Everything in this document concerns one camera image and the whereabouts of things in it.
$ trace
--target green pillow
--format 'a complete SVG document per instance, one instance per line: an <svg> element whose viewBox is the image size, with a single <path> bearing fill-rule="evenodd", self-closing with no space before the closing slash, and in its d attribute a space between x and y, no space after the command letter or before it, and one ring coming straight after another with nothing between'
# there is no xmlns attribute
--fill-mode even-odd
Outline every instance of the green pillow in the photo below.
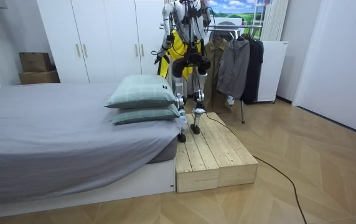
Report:
<svg viewBox="0 0 356 224"><path fill-rule="evenodd" d="M109 108L149 108L176 102L168 82L159 75L131 75L109 98Z"/></svg>
<svg viewBox="0 0 356 224"><path fill-rule="evenodd" d="M153 108L120 109L113 118L113 124L129 124L142 121L157 121L178 118L179 113L175 105Z"/></svg>

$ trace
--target wooden platform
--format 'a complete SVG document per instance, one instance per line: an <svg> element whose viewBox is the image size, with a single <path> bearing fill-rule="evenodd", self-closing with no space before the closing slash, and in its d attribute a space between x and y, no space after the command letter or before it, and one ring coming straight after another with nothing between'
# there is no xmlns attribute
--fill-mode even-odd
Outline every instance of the wooden platform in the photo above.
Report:
<svg viewBox="0 0 356 224"><path fill-rule="evenodd" d="M223 123L215 113L207 114ZM191 114L187 114L187 120L188 125L194 123ZM178 142L177 192L253 183L258 162L236 136L205 114L199 126L200 134L194 134L188 128L186 142Z"/></svg>

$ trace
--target cardboard box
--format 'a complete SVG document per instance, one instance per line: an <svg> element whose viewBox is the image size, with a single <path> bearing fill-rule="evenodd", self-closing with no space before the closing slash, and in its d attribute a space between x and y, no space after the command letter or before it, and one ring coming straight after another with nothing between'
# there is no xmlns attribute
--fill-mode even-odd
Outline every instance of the cardboard box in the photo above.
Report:
<svg viewBox="0 0 356 224"><path fill-rule="evenodd" d="M23 72L50 72L51 61L48 53L20 52Z"/></svg>
<svg viewBox="0 0 356 224"><path fill-rule="evenodd" d="M60 83L57 71L24 72L19 74L22 85L38 83Z"/></svg>

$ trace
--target robot leg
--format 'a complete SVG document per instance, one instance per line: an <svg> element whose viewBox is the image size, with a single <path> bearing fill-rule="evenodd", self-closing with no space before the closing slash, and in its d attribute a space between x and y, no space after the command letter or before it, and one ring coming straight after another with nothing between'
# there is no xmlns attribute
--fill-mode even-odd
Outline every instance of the robot leg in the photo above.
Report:
<svg viewBox="0 0 356 224"><path fill-rule="evenodd" d="M195 122L194 124L190 125L190 128L193 130L195 134L200 134L200 128L199 128L200 117L203 113L205 113L203 91L204 91L205 80L207 78L207 70L210 68L210 66L211 66L210 61L207 60L206 58L203 58L203 62L197 68L197 73L195 73L195 77L194 77L195 80L194 88L196 90L194 94L194 100L196 102L196 107L194 109Z"/></svg>
<svg viewBox="0 0 356 224"><path fill-rule="evenodd" d="M184 82L182 79L182 71L188 65L187 61L184 58L179 58L172 63L172 90L174 95L177 98L177 108L180 114L180 118L183 119L186 123L185 116L185 104L186 99L184 97ZM182 129L180 134L178 134L178 141L186 142L186 137L184 130Z"/></svg>

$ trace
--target humanoid robot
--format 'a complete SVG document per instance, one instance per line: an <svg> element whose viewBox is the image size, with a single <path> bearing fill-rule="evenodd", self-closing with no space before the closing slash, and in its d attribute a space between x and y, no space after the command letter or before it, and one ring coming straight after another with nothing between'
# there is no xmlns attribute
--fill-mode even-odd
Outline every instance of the humanoid robot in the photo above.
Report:
<svg viewBox="0 0 356 224"><path fill-rule="evenodd" d="M207 70L210 68L210 61L204 57L204 28L211 23L210 8L208 0L177 0L167 3L163 8L164 38L160 51L157 53L155 64L165 56L167 50L174 44L172 34L173 27L177 29L178 36L187 46L182 58L178 58L172 64L172 89L177 98L177 107L181 118L186 121L184 105L186 99L183 96L182 71L185 67L197 67L193 72L194 81L194 108L195 121L190 128L195 134L200 134L199 121L205 112L203 106L204 84L207 77ZM197 49L197 44L201 44L201 52ZM186 137L183 132L178 135L180 142L185 142Z"/></svg>

